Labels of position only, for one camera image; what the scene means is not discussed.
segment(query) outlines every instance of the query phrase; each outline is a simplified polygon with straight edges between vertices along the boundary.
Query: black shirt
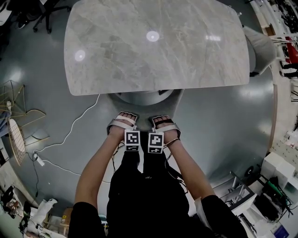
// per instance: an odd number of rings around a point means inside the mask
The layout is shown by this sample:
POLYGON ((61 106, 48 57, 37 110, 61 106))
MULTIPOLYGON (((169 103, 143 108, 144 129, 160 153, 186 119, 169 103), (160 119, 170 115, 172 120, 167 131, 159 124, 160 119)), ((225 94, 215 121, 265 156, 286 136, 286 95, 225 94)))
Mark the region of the black shirt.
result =
MULTIPOLYGON (((170 212, 168 216, 164 215, 162 211, 161 215, 152 214, 148 213, 147 208, 138 207, 140 211, 138 217, 132 217, 129 213, 123 214, 119 211, 117 216, 121 222, 118 227, 109 226, 108 237, 221 237, 217 236, 218 234, 227 238, 247 237, 237 217, 217 196, 204 198, 202 207, 212 230, 203 225, 197 216, 190 218, 187 215, 175 215, 175 207, 172 208, 173 212, 170 212)), ((68 237, 105 237, 104 228, 94 206, 83 202, 74 205, 68 237)))

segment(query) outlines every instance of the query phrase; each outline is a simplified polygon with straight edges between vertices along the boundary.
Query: black pants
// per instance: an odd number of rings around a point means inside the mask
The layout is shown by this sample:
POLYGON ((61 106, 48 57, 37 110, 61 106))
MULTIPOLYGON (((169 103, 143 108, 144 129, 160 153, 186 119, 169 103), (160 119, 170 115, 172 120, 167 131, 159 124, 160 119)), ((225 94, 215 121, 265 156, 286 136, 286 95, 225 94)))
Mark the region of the black pants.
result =
POLYGON ((113 232, 112 237, 123 235, 116 233, 126 230, 127 221, 131 218, 135 218, 132 222, 135 232, 146 230, 144 226, 157 218, 188 218, 188 200, 178 180, 166 169, 165 154, 147 153, 147 143, 146 135, 141 136, 144 151, 143 173, 137 169, 139 152, 125 152, 120 167, 111 179, 107 221, 109 230, 113 232))
MULTIPOLYGON (((298 63, 284 65, 283 69, 298 69, 298 63)), ((298 72, 285 73, 284 76, 287 78, 298 77, 298 72)))

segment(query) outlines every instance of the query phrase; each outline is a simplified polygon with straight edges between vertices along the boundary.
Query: wire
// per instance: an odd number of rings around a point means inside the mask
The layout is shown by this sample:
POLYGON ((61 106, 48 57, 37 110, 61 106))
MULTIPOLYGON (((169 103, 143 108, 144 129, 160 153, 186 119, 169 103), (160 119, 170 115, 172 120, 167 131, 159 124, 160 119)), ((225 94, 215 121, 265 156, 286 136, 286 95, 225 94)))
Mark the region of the wire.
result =
POLYGON ((169 147, 170 145, 172 145, 176 140, 180 140, 179 138, 175 138, 175 139, 173 139, 172 141, 170 141, 169 143, 166 143, 165 145, 164 145, 164 149, 165 148, 167 148, 167 147, 169 147))
MULTIPOLYGON (((167 169, 167 161, 171 158, 171 156, 172 156, 172 153, 169 154, 169 156, 167 157, 167 159, 166 159, 165 162, 164 162, 164 167, 166 168, 167 171, 168 171, 168 169, 167 169)), ((173 179, 176 179, 176 180, 178 181, 178 183, 180 183, 181 185, 183 185, 183 186, 186 188, 186 192, 185 192, 185 194, 189 192, 189 191, 188 191, 188 188, 187 188, 187 186, 185 185, 185 183, 184 183, 183 180, 180 180, 180 179, 175 178, 173 175, 171 175, 171 173, 170 173, 169 171, 168 171, 168 173, 169 173, 169 175, 170 175, 173 179)))
POLYGON ((29 221, 31 221, 31 222, 35 225, 35 228, 36 228, 36 230, 37 230, 37 232, 38 232, 38 236, 40 236, 40 233, 39 233, 39 231, 38 231, 38 225, 35 224, 32 220, 29 220, 29 221))
POLYGON ((35 174, 36 174, 36 178, 37 178, 37 182, 36 182, 36 184, 35 184, 35 188, 36 188, 35 198, 34 198, 33 202, 31 203, 31 204, 33 204, 33 203, 35 202, 36 198, 38 197, 38 192, 39 192, 39 190, 38 190, 37 185, 38 185, 38 183, 39 183, 39 178, 38 178, 38 174, 37 174, 37 171, 36 171, 36 168, 35 168, 35 164, 34 164, 34 162, 35 162, 36 160, 33 160, 33 159, 30 157, 30 154, 29 154, 28 152, 26 152, 26 154, 28 154, 28 157, 31 159, 31 161, 32 161, 32 163, 33 163, 33 168, 34 168, 34 171, 35 171, 35 174))
POLYGON ((125 146, 125 144, 123 142, 120 142, 119 145, 117 146, 116 152, 112 155, 112 162, 113 162, 114 173, 116 172, 115 162, 114 162, 115 155, 118 153, 118 151, 119 151, 120 148, 122 148, 123 146, 125 146))
POLYGON ((99 96, 100 96, 100 94, 97 96, 96 102, 95 102, 92 106, 88 107, 80 117, 78 117, 76 120, 74 120, 73 124, 71 125, 70 132, 67 134, 67 136, 65 137, 65 139, 64 139, 64 141, 63 141, 62 143, 57 143, 57 144, 52 144, 52 145, 46 146, 46 147, 44 147, 44 148, 43 148, 42 150, 40 150, 40 151, 39 151, 39 150, 33 150, 33 153, 34 153, 35 151, 42 152, 42 151, 44 151, 45 149, 50 148, 50 147, 52 147, 52 146, 63 145, 64 142, 65 142, 65 140, 66 140, 66 138, 71 134, 75 122, 76 122, 77 120, 81 119, 89 109, 91 109, 92 107, 94 107, 94 106, 97 104, 98 99, 99 99, 99 96))
POLYGON ((276 185, 277 189, 281 192, 281 194, 285 197, 285 200, 289 203, 289 205, 285 204, 285 211, 282 210, 282 214, 280 215, 280 217, 274 221, 275 223, 279 222, 280 219, 288 212, 288 218, 290 218, 290 215, 293 215, 293 213, 291 212, 291 210, 294 210, 297 206, 295 206, 294 208, 291 208, 291 206, 293 205, 291 200, 289 199, 289 197, 285 194, 285 192, 283 191, 283 189, 277 184, 276 185))
MULTIPOLYGON (((88 107, 80 117, 78 117, 76 120, 74 120, 74 122, 73 122, 72 125, 71 125, 71 128, 70 128, 69 133, 66 135, 66 137, 64 138, 64 140, 63 140, 62 143, 57 143, 57 144, 52 144, 52 145, 46 146, 46 147, 44 147, 42 150, 36 150, 36 149, 35 149, 35 150, 33 150, 33 153, 35 153, 36 151, 38 151, 38 152, 42 152, 42 151, 44 151, 45 149, 50 148, 50 147, 52 147, 52 146, 63 145, 64 142, 65 142, 65 140, 66 140, 66 138, 71 134, 75 122, 76 122, 77 120, 81 119, 89 109, 91 109, 92 107, 96 106, 96 104, 97 104, 97 102, 98 102, 98 99, 99 99, 99 96, 100 96, 100 94, 97 96, 96 102, 95 102, 92 106, 88 107)), ((50 164, 52 164, 52 165, 54 165, 54 166, 56 166, 56 167, 58 167, 58 168, 60 168, 60 169, 62 169, 62 170, 64 170, 64 171, 67 171, 67 172, 70 172, 70 173, 72 173, 72 174, 81 176, 80 173, 75 173, 75 172, 72 172, 71 170, 64 169, 64 168, 62 168, 62 167, 59 166, 59 165, 55 165, 54 163, 52 163, 52 162, 49 161, 49 160, 46 160, 46 159, 45 159, 45 160, 42 160, 42 161, 43 161, 43 162, 48 162, 48 163, 50 163, 50 164)))
MULTIPOLYGON (((64 171, 67 171, 67 172, 70 172, 70 173, 73 173, 73 174, 75 174, 75 175, 78 175, 78 176, 81 176, 81 173, 75 173, 75 172, 72 172, 71 170, 69 170, 69 169, 64 169, 64 168, 62 168, 61 166, 59 166, 59 165, 55 165, 55 164, 53 164, 51 161, 49 161, 49 160, 43 160, 44 162, 48 162, 48 163, 50 163, 51 165, 54 165, 54 166, 56 166, 56 167, 58 167, 58 168, 60 168, 60 169, 62 169, 62 170, 64 170, 64 171)), ((107 182, 107 181, 102 181, 102 183, 106 183, 106 184, 110 184, 111 182, 107 182)))

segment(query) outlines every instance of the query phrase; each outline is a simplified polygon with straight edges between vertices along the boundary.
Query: marble table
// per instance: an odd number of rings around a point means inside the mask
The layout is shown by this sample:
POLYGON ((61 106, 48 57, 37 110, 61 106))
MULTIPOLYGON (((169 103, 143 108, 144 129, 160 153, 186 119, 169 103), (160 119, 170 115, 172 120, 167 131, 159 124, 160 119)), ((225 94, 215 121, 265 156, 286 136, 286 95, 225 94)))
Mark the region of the marble table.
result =
POLYGON ((73 95, 242 85, 237 13, 216 0, 81 0, 64 42, 73 95))

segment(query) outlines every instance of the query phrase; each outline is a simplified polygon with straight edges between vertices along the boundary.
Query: gray floor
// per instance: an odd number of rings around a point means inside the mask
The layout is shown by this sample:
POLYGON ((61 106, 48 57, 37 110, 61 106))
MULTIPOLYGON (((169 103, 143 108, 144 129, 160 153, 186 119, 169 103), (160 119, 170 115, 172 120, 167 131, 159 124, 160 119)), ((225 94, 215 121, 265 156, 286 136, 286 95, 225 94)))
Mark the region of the gray floor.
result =
MULTIPOLYGON (((242 12, 240 19, 244 25, 260 30, 250 5, 242 0, 222 2, 242 12)), ((44 23, 37 33, 32 31, 33 23, 12 30, 10 44, 2 54, 0 82, 12 79, 23 83, 27 109, 40 109, 47 114, 24 131, 28 135, 43 130, 50 135, 49 140, 29 146, 29 152, 62 142, 74 119, 97 97, 76 97, 68 90, 63 60, 68 15, 66 11, 52 14, 51 35, 47 34, 44 23)), ((39 155, 81 173, 106 137, 106 125, 117 113, 112 106, 110 97, 101 95, 98 104, 75 124, 64 145, 46 149, 39 155)), ((230 170, 242 176, 250 165, 261 163, 269 143, 272 112, 273 82, 268 69, 245 86, 185 90, 174 120, 182 130, 182 141, 189 153, 210 180, 216 182, 230 170)), ((116 167, 121 162, 121 153, 116 158, 116 167)), ((32 161, 26 157, 21 167, 14 159, 11 164, 34 195, 36 175, 32 161)), ((40 190, 37 200, 58 199, 55 210, 61 215, 60 211, 73 204, 79 177, 48 163, 44 167, 36 163, 36 169, 40 190)), ((110 164, 104 179, 110 181, 112 174, 110 164)), ((100 213, 106 212, 108 189, 109 185, 102 184, 98 198, 100 213)))

